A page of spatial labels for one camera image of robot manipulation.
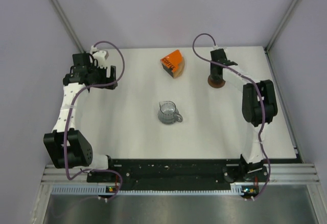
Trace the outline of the orange coffee filter box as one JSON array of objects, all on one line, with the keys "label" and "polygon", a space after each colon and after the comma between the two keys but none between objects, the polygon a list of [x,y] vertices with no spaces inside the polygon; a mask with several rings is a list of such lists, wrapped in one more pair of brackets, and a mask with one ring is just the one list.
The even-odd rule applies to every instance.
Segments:
[{"label": "orange coffee filter box", "polygon": [[163,69],[174,79],[182,75],[185,67],[185,60],[179,49],[161,58],[160,63]]}]

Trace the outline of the clear glass coffee server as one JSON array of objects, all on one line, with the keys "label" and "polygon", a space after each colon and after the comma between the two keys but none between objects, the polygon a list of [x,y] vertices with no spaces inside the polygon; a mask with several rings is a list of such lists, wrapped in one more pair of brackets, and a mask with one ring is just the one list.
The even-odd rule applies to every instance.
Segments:
[{"label": "clear glass coffee server", "polygon": [[175,122],[183,122],[183,117],[179,113],[176,105],[172,101],[159,102],[159,111],[157,117],[160,122],[171,125]]}]

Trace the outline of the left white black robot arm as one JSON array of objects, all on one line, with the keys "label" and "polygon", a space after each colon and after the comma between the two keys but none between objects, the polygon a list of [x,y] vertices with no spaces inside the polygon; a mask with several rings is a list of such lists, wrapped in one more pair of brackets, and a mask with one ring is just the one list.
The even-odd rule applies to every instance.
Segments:
[{"label": "left white black robot arm", "polygon": [[90,85],[109,84],[117,87],[116,67],[106,66],[108,52],[91,51],[74,54],[73,65],[63,78],[63,101],[52,132],[43,137],[43,143],[56,168],[98,169],[104,181],[114,179],[116,169],[109,165],[109,156],[97,154],[81,133],[83,107],[90,94]]}]

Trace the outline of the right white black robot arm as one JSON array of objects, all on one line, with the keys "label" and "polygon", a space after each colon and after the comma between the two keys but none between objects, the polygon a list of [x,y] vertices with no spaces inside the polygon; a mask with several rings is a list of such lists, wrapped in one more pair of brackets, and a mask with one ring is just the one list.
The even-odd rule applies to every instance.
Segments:
[{"label": "right white black robot arm", "polygon": [[223,49],[211,51],[208,83],[213,88],[221,88],[229,83],[241,92],[241,111],[247,122],[247,135],[238,173],[242,180],[250,181],[263,168],[264,127],[278,113],[274,84],[271,80],[252,78],[236,62],[228,60]]}]

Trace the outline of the left aluminium frame post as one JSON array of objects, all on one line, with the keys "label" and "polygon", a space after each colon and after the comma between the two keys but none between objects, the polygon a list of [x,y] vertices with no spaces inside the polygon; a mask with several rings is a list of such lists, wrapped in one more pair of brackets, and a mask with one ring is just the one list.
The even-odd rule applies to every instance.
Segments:
[{"label": "left aluminium frame post", "polygon": [[79,52],[84,52],[84,48],[82,46],[82,43],[80,42],[73,26],[71,25],[68,17],[66,16],[63,8],[61,7],[58,0],[49,0],[56,15],[58,16],[61,24],[63,25],[66,33],[68,34],[69,38],[73,42],[74,46],[77,48]]}]

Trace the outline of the aluminium frame post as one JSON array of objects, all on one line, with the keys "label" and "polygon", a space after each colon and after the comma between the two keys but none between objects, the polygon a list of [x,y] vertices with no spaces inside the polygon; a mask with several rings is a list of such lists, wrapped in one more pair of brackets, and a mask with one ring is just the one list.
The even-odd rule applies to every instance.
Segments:
[{"label": "aluminium frame post", "polygon": [[74,46],[77,48],[79,52],[84,52],[84,48],[82,46],[82,43],[80,42],[73,26],[71,25],[68,17],[66,16],[63,8],[61,7],[58,0],[49,0],[56,15],[58,16],[61,24],[63,25],[66,33],[68,34],[69,38],[73,42]]},{"label": "aluminium frame post", "polygon": [[282,34],[284,28],[288,24],[289,20],[291,19],[293,13],[295,12],[296,8],[299,6],[302,0],[291,0],[286,12],[283,14],[277,28],[273,32],[268,44],[265,47],[265,52],[269,53],[272,48],[274,47],[276,41],[278,40],[279,36]]}]

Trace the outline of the right aluminium frame post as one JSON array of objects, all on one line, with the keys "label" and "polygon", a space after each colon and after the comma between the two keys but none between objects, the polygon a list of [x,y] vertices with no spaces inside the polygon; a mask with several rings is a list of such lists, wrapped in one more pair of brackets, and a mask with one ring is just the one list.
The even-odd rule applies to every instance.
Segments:
[{"label": "right aluminium frame post", "polygon": [[302,0],[291,0],[286,12],[283,14],[277,28],[273,32],[268,44],[265,47],[265,52],[269,53],[272,48],[274,47],[276,41],[278,40],[279,36],[282,34],[284,28],[288,24],[289,20],[291,19],[293,13],[295,12],[296,8],[299,6]]}]

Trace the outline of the aluminium front rail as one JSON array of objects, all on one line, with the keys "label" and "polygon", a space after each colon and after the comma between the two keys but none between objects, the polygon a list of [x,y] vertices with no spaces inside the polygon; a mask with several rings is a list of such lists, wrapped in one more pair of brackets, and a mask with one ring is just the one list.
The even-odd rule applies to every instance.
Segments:
[{"label": "aluminium front rail", "polygon": [[127,187],[135,184],[145,184],[145,188],[150,188],[150,184],[162,184],[167,186],[169,182],[173,185],[192,183],[203,185],[206,182],[214,184],[252,184],[265,182],[271,184],[315,184],[319,182],[316,169],[311,164],[273,164],[264,166],[261,170],[249,173],[247,176],[237,176],[237,166],[228,165],[215,167],[190,167],[146,165],[134,168],[118,167],[116,171],[119,175],[110,172],[89,172],[82,173],[76,178],[69,180],[64,169],[56,169],[49,165],[45,168],[42,183],[45,184],[78,184],[94,183],[107,184],[123,179]]}]

